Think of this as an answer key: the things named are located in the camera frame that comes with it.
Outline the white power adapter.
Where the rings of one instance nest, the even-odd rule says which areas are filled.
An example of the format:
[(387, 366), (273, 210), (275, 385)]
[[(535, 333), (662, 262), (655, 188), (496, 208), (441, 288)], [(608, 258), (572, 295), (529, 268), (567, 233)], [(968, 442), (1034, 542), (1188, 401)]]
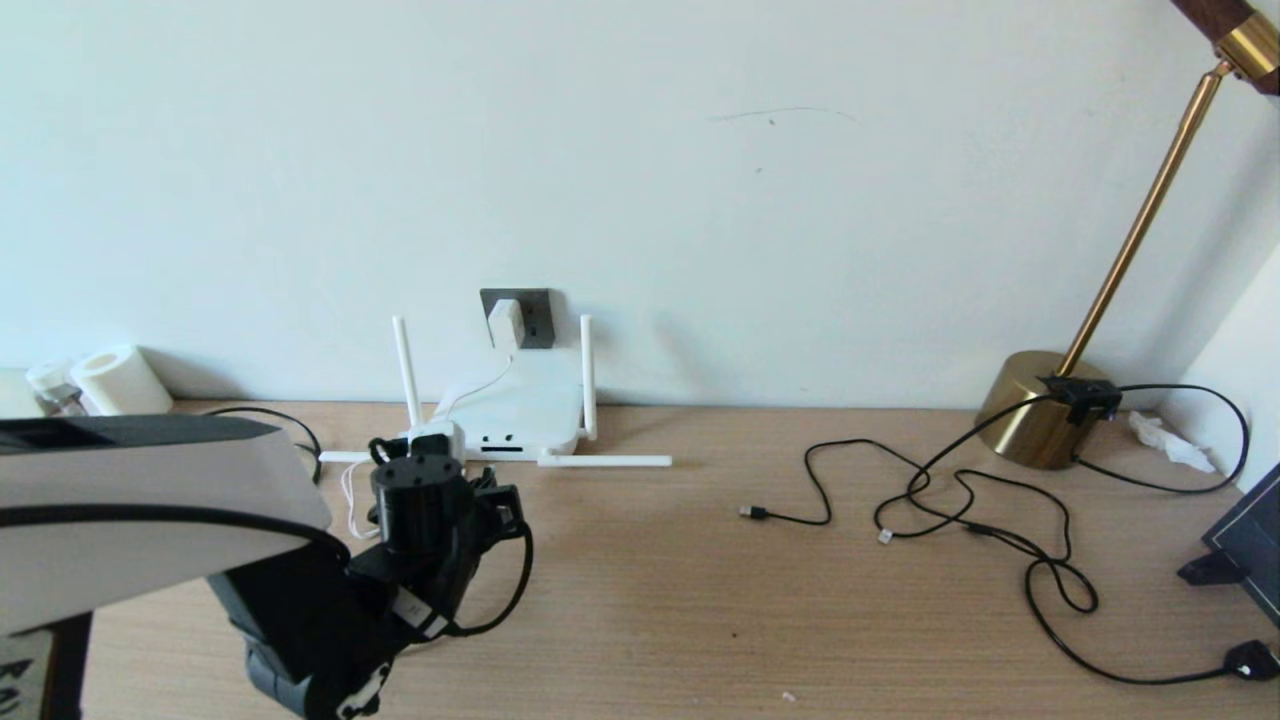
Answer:
[(517, 299), (497, 300), (486, 315), (486, 323), (497, 351), (512, 356), (522, 348), (526, 325), (524, 309)]

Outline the white router with antennas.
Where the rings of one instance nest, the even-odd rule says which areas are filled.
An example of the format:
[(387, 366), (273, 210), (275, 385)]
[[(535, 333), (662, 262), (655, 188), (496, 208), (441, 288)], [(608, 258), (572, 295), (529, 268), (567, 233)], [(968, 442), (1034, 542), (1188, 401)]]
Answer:
[(417, 392), (404, 320), (393, 316), (408, 414), (407, 429), (425, 421), (452, 420), (465, 432), (466, 461), (530, 461), (540, 468), (672, 466), (669, 455), (576, 452), (580, 442), (593, 442), (599, 434), (593, 319), (584, 314), (579, 322), (581, 370), (577, 379), (554, 368), (520, 365), (512, 355), (507, 357), (504, 369), (492, 379), (467, 389), (456, 386), (443, 398), (442, 407), (426, 416)]

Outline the white paper roll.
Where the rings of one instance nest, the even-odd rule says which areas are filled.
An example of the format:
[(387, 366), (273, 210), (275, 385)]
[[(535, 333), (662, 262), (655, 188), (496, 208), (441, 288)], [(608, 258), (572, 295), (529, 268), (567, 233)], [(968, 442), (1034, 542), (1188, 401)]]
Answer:
[(115, 345), (82, 357), (69, 370), (95, 416), (169, 413), (174, 400), (136, 345)]

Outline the brass desk lamp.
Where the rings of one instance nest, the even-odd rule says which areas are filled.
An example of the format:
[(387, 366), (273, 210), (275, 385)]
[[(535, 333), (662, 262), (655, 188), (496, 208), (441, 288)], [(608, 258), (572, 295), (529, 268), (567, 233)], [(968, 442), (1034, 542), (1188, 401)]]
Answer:
[(1124, 392), (1085, 363), (1085, 350), (1175, 183), (1226, 78), (1280, 100), (1280, 28), (1260, 0), (1170, 0), (1210, 42), (1213, 64), (1187, 101), (1167, 151), (1107, 275), (1062, 354), (1027, 350), (1007, 356), (975, 416), (975, 434), (1012, 462), (1062, 470), (1076, 462), (1092, 430), (1120, 409)]

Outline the white crumpled tissue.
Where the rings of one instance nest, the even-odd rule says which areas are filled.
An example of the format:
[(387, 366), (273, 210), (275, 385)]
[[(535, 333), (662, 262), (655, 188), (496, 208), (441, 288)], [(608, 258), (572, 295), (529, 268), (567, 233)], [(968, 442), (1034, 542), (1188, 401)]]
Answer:
[(1143, 446), (1160, 451), (1170, 462), (1181, 464), (1208, 474), (1217, 471), (1210, 456), (1199, 446), (1166, 430), (1160, 418), (1130, 411), (1126, 416), (1126, 423)]

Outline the dark panel on stand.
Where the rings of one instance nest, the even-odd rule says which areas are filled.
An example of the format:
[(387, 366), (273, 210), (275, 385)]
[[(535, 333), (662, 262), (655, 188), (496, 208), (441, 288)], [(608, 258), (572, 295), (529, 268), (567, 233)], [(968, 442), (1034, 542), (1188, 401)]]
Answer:
[(1239, 585), (1280, 630), (1280, 462), (1201, 538), (1178, 570), (1192, 587)]

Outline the grey wall socket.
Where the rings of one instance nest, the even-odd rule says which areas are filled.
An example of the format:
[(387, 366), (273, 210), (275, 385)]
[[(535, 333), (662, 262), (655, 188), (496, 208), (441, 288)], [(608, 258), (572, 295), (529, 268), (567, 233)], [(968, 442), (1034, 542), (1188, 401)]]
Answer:
[(479, 291), (486, 315), (502, 300), (518, 304), (524, 323), (521, 350), (545, 350), (556, 343), (556, 325), (549, 288), (481, 288)]

